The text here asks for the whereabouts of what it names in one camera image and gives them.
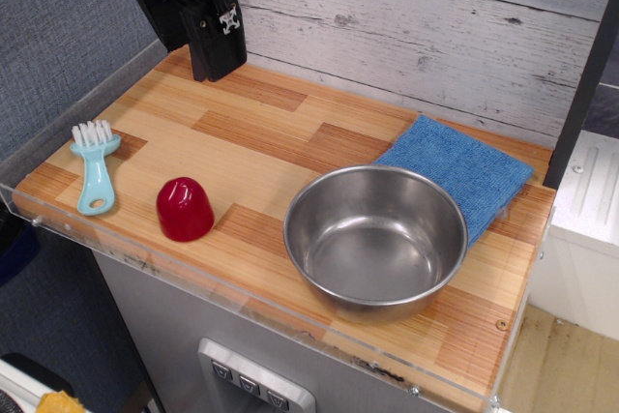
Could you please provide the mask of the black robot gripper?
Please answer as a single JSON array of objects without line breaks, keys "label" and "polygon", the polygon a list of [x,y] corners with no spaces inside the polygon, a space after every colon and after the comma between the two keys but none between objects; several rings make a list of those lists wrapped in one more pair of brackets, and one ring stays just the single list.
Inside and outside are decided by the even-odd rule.
[{"label": "black robot gripper", "polygon": [[167,51],[189,43],[196,81],[217,81],[247,61],[238,0],[136,0]]}]

